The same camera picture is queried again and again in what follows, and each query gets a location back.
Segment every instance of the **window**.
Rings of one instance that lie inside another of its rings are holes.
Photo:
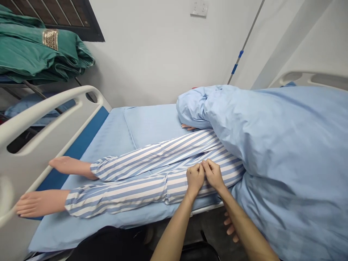
[[[104,42],[88,0],[1,0],[17,15],[39,18],[47,28],[70,30],[81,40]]]

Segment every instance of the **bed frame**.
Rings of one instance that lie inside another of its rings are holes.
[[[291,71],[283,74],[269,88],[289,82],[302,86],[327,86],[348,90],[348,78],[321,72]],[[87,93],[93,93],[91,102]],[[74,99],[76,104],[40,131],[19,152],[7,146],[33,123],[51,110]],[[77,87],[30,107],[0,125],[0,259],[23,260],[40,220],[19,218],[14,205],[26,192],[60,189],[67,175],[48,165],[52,158],[67,155],[80,158],[111,111],[102,94],[92,86]],[[199,214],[223,206],[211,205],[193,211]]]
[[[314,71],[289,71],[275,80],[268,88],[279,88],[294,82],[297,86],[323,86],[348,91],[348,77]]]

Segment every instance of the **iv pole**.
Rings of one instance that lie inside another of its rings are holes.
[[[255,22],[256,22],[256,20],[257,20],[257,18],[258,18],[258,15],[259,15],[259,13],[260,13],[260,11],[261,11],[261,8],[262,8],[262,6],[264,5],[264,2],[265,2],[265,0],[262,0],[261,5],[260,5],[260,7],[259,7],[259,9],[258,9],[258,11],[257,11],[256,16],[255,16],[254,22],[253,22],[253,24],[252,24],[252,26],[251,26],[251,28],[250,28],[250,31],[249,31],[249,33],[248,33],[248,36],[246,37],[246,40],[245,40],[245,42],[244,42],[243,48],[242,48],[242,50],[239,52],[238,59],[237,59],[237,61],[236,61],[235,66],[233,67],[231,76],[230,76],[230,78],[229,78],[227,84],[229,84],[229,83],[231,82],[232,76],[235,74],[235,71],[236,71],[236,69],[237,69],[239,60],[240,60],[240,58],[242,57],[242,54],[244,53],[244,48],[245,48],[245,46],[246,46],[246,44],[247,44],[247,41],[248,41],[249,36],[250,36],[250,34],[251,34],[251,31],[252,31],[253,28],[254,28]]]

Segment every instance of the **blue blanket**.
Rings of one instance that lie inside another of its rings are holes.
[[[348,92],[201,87],[182,123],[213,128],[246,169],[234,197],[283,260],[348,260]]]

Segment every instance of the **bare foot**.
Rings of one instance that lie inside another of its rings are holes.
[[[16,204],[22,218],[36,218],[65,211],[65,201],[70,190],[43,190],[25,193]]]
[[[70,158],[68,156],[54,158],[50,160],[49,165],[64,174],[80,175],[92,180],[98,179],[91,172],[90,163]]]

